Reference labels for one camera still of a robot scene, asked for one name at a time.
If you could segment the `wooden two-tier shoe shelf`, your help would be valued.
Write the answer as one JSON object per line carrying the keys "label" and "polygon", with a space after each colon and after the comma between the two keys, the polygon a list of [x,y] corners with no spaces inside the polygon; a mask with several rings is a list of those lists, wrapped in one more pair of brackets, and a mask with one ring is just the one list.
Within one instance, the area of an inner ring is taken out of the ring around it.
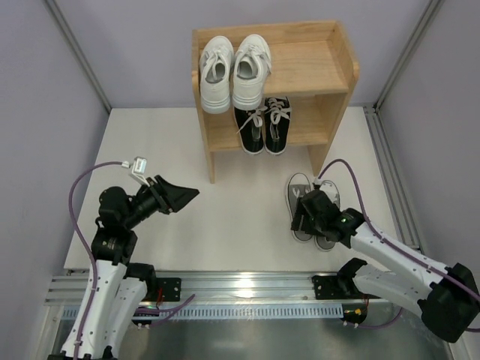
{"label": "wooden two-tier shoe shelf", "polygon": [[[209,177],[215,177],[215,155],[242,149],[233,115],[233,70],[236,52],[248,36],[262,36],[271,50],[271,73],[266,98],[287,97],[292,107],[287,146],[307,148],[314,172],[321,170],[359,78],[359,62],[341,23],[286,22],[201,28],[192,33],[192,87]],[[205,112],[200,101],[199,60],[206,44],[224,36],[233,46],[230,108],[221,114]]]}

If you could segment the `white sneaker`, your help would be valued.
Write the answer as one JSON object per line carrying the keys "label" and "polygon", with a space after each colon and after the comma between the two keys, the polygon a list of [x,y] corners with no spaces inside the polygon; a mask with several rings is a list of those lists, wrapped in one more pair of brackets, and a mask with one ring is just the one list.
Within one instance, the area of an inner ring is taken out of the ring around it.
{"label": "white sneaker", "polygon": [[237,109],[255,110],[263,99],[267,77],[272,72],[272,55],[266,40],[248,35],[235,54],[232,102]]}
{"label": "white sneaker", "polygon": [[221,114],[230,108],[233,59],[233,45],[227,37],[213,37],[205,45],[199,59],[199,90],[201,106],[206,113]]}

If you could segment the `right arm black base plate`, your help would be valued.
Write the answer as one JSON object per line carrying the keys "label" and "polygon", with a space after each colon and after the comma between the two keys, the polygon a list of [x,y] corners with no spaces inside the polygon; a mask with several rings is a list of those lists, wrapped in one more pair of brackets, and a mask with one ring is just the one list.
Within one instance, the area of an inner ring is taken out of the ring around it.
{"label": "right arm black base plate", "polygon": [[336,274],[314,275],[311,278],[316,300],[347,299],[347,292],[341,288]]}

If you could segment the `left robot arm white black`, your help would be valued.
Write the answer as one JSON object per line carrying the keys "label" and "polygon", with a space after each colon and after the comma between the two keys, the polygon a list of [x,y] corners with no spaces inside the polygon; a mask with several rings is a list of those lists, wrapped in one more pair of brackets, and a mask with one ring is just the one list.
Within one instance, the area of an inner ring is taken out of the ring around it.
{"label": "left robot arm white black", "polygon": [[153,265],[131,262],[134,227],[156,212],[182,210],[199,190],[147,178],[134,195],[109,187],[99,196],[97,231],[91,245],[88,283],[67,340],[50,359],[117,359],[129,324],[147,296],[158,290]]}

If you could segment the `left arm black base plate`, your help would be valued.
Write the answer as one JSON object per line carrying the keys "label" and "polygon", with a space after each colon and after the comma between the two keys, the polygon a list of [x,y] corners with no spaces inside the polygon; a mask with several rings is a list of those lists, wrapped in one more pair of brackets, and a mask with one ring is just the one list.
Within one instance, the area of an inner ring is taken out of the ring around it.
{"label": "left arm black base plate", "polygon": [[144,298],[147,302],[179,302],[182,290],[180,277],[157,277],[147,283],[147,294]]}

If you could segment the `black canvas sneaker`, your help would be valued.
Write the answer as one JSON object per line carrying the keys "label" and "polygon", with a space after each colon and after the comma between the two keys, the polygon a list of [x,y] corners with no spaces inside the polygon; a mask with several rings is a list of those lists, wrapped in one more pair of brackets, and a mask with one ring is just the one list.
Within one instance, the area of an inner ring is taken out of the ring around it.
{"label": "black canvas sneaker", "polygon": [[263,151],[264,141],[262,135],[264,106],[255,110],[242,110],[234,108],[233,115],[237,124],[237,133],[240,136],[241,147],[249,155],[258,155]]}
{"label": "black canvas sneaker", "polygon": [[267,97],[264,105],[266,150],[271,155],[280,155],[287,146],[292,107],[287,97]]}

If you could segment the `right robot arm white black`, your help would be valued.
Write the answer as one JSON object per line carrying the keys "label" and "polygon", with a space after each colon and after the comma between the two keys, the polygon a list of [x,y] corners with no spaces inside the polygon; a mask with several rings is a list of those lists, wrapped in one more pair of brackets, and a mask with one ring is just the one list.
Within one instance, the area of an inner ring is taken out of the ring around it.
{"label": "right robot arm white black", "polygon": [[287,188],[291,230],[316,239],[323,251],[336,244],[364,254],[384,266],[352,258],[337,273],[347,294],[382,298],[415,314],[438,338],[455,343],[479,315],[479,291],[473,273],[450,267],[394,240],[354,208],[341,211],[333,194],[305,185]]}

